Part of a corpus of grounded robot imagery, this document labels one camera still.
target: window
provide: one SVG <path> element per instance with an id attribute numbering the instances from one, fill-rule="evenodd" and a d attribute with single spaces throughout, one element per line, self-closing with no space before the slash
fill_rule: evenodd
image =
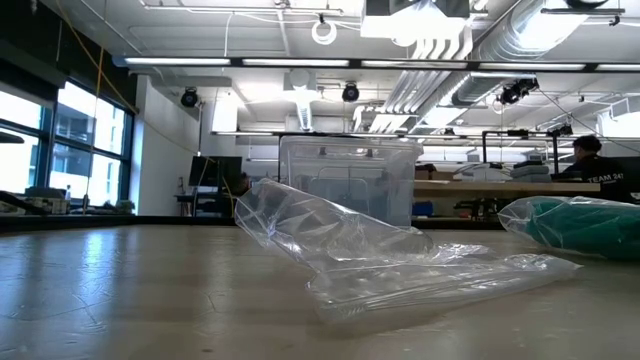
<path id="1" fill-rule="evenodd" d="M 24 193 L 35 185 L 38 138 L 6 129 L 0 131 L 24 139 L 24 144 L 0 144 L 0 190 Z"/>
<path id="2" fill-rule="evenodd" d="M 71 83 L 58 93 L 56 135 L 122 154 L 124 119 L 123 110 Z"/>
<path id="3" fill-rule="evenodd" d="M 90 205 L 115 205 L 125 117 L 122 109 L 67 83 L 58 94 L 55 129 L 60 138 L 53 148 L 50 186 L 69 187 L 72 199 L 82 199 L 86 193 Z"/>
<path id="4" fill-rule="evenodd" d="M 120 161 L 106 156 L 93 155 L 91 169 L 89 203 L 91 205 L 103 205 L 108 201 L 115 205 L 118 201 Z"/>
<path id="5" fill-rule="evenodd" d="M 90 161 L 91 154 L 87 151 L 55 144 L 49 186 L 68 189 L 71 192 L 71 198 L 82 199 L 87 191 Z"/>
<path id="6" fill-rule="evenodd" d="M 0 119 L 39 129 L 42 107 L 17 96 L 0 91 Z"/>
<path id="7" fill-rule="evenodd" d="M 0 190 L 68 188 L 75 201 L 87 194 L 91 205 L 115 205 L 128 197 L 120 178 L 130 171 L 132 125 L 130 114 L 71 83 L 58 93 L 55 119 L 54 109 L 0 91 L 0 131 L 24 139 L 0 144 Z"/>

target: clear plastic bag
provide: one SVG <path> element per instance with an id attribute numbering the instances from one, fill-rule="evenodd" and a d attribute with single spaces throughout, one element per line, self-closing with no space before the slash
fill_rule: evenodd
<path id="1" fill-rule="evenodd" d="M 519 199 L 499 214 L 505 229 L 546 247 L 640 259 L 640 206 L 586 197 Z"/>
<path id="2" fill-rule="evenodd" d="M 307 289 L 330 323 L 417 305 L 444 310 L 569 278 L 578 268 L 547 255 L 499 258 L 481 245 L 434 244 L 267 179 L 238 200 L 235 215 L 263 247 L 317 272 Z"/>

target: yellow cable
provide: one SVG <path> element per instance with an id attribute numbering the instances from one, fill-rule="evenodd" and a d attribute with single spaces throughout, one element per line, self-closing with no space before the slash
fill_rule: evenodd
<path id="1" fill-rule="evenodd" d="M 76 40 L 78 40 L 78 43 L 80 44 L 80 46 L 82 47 L 82 50 L 84 50 L 84 53 L 87 55 L 87 57 L 89 58 L 89 60 L 91 60 L 91 63 L 93 63 L 93 66 L 95 66 L 98 69 L 98 74 L 99 74 L 99 79 L 104 78 L 105 82 L 109 85 L 109 87 L 116 93 L 116 95 L 118 95 L 118 97 L 120 98 L 120 100 L 122 100 L 122 102 L 129 108 L 129 110 L 131 110 L 134 114 L 139 114 L 140 111 L 138 111 L 137 108 L 135 108 L 133 105 L 131 105 L 125 98 L 124 96 L 122 96 L 122 94 L 118 91 L 118 89 L 116 89 L 116 87 L 113 85 L 113 83 L 111 82 L 111 80 L 109 80 L 109 78 L 107 77 L 107 75 L 105 75 L 102 71 L 102 51 L 104 50 L 104 48 L 101 47 L 101 60 L 100 60 L 100 65 L 98 65 L 98 63 L 96 63 L 95 59 L 93 58 L 93 56 L 91 56 L 91 53 L 89 52 L 89 50 L 87 49 L 87 47 L 84 45 L 84 43 L 82 42 L 82 38 L 80 38 L 80 35 L 78 35 L 78 33 L 76 32 L 76 30 L 73 28 L 73 25 L 71 25 L 71 20 L 69 20 L 69 16 L 67 15 L 67 13 L 64 11 L 64 9 L 62 8 L 62 6 L 60 5 L 60 0 L 56 0 L 56 5 L 58 6 L 58 10 L 60 11 L 60 13 L 62 14 L 62 17 L 65 21 L 65 23 L 69 26 L 69 29 L 71 30 L 71 32 L 73 33 L 73 35 L 75 36 Z M 191 149 L 188 149 L 187 147 L 183 146 L 182 144 L 179 144 L 177 142 L 175 142 L 173 139 L 169 138 L 168 136 L 166 136 L 165 134 L 163 134 L 161 131 L 159 131 L 158 129 L 156 129 L 153 125 L 151 125 L 146 119 L 141 119 L 147 126 L 149 126 L 149 128 L 151 128 L 153 131 L 155 131 L 158 135 L 162 136 L 163 138 L 165 138 L 167 141 L 169 141 L 170 143 L 176 145 L 179 148 L 182 148 L 183 150 L 192 153 L 194 155 L 197 155 L 196 151 L 193 151 Z M 229 185 L 227 184 L 227 180 L 224 178 L 224 176 L 222 177 L 222 181 L 224 181 L 225 186 L 227 187 L 227 192 L 229 193 L 229 199 L 231 201 L 231 216 L 234 216 L 234 206 L 233 206 L 233 195 L 231 194 L 231 189 L 229 188 Z"/>
<path id="2" fill-rule="evenodd" d="M 229 184 L 227 184 L 227 180 L 225 180 L 224 176 L 222 177 L 222 181 L 224 181 L 224 186 L 227 187 L 227 193 L 229 193 L 229 201 L 231 202 L 231 217 L 235 215 L 233 212 L 233 195 L 231 195 L 231 188 L 229 188 Z"/>
<path id="3" fill-rule="evenodd" d="M 100 98 L 100 85 L 102 83 L 102 63 L 104 60 L 104 48 L 100 47 L 100 63 L 98 65 L 98 80 L 96 80 L 96 103 L 94 104 L 94 109 L 93 109 L 93 121 L 95 121 L 96 123 L 98 122 L 98 99 Z M 95 129 L 96 126 L 93 127 L 94 133 L 93 133 L 93 138 L 94 141 L 91 142 L 91 152 L 90 155 L 93 156 L 93 149 L 95 148 Z M 89 161 L 90 164 L 93 164 L 93 159 L 91 159 Z M 87 188 L 84 191 L 84 198 L 87 198 L 87 200 L 89 200 L 89 183 L 91 182 L 91 176 L 87 177 Z M 82 215 L 87 215 L 87 206 L 89 206 L 89 201 L 84 201 L 84 198 L 82 198 Z"/>
<path id="4" fill-rule="evenodd" d="M 62 17 L 64 18 L 65 23 L 67 23 L 67 25 L 69 25 L 69 29 L 71 29 L 71 32 L 73 33 L 73 35 L 75 36 L 76 40 L 78 40 L 78 43 L 80 44 L 80 46 L 82 47 L 82 50 L 84 50 L 85 54 L 87 54 L 87 56 L 89 57 L 89 60 L 91 60 L 91 62 L 93 63 L 93 66 L 95 66 L 96 68 L 100 68 L 100 66 L 98 66 L 98 63 L 96 63 L 96 60 L 93 58 L 93 56 L 91 56 L 91 53 L 89 52 L 89 50 L 87 49 L 87 47 L 84 45 L 84 43 L 82 42 L 82 39 L 80 38 L 80 35 L 78 35 L 78 33 L 76 32 L 76 30 L 73 28 L 73 25 L 71 25 L 71 20 L 69 20 L 69 16 L 67 15 L 67 13 L 64 11 L 64 9 L 62 8 L 62 6 L 60 6 L 60 0 L 56 0 L 56 4 L 58 5 L 58 10 L 60 10 L 60 13 L 62 14 Z M 140 113 L 140 111 L 138 111 L 138 109 L 135 108 L 135 106 L 131 105 L 125 98 L 124 96 L 122 96 L 122 94 L 118 91 L 118 89 L 116 89 L 116 87 L 113 85 L 113 83 L 111 83 L 111 80 L 109 80 L 109 78 L 107 78 L 107 76 L 104 73 L 101 73 L 101 77 L 104 77 L 104 81 L 107 82 L 107 84 L 109 85 L 109 87 L 116 93 L 116 95 L 118 95 L 118 97 L 120 98 L 120 100 L 122 100 L 122 102 L 129 108 L 129 110 L 131 110 L 134 114 L 138 114 Z"/>

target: monitor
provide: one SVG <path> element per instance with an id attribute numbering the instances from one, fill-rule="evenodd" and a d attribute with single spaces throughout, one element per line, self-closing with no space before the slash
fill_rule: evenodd
<path id="1" fill-rule="evenodd" d="M 237 184 L 242 174 L 240 156 L 194 156 L 191 160 L 189 186 L 218 186 L 218 171 L 221 179 L 230 187 Z"/>

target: green bag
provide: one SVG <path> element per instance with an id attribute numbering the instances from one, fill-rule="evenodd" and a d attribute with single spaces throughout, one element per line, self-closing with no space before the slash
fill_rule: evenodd
<path id="1" fill-rule="evenodd" d="M 531 197 L 499 214 L 507 231 L 559 249 L 640 259 L 640 206 L 585 197 Z"/>

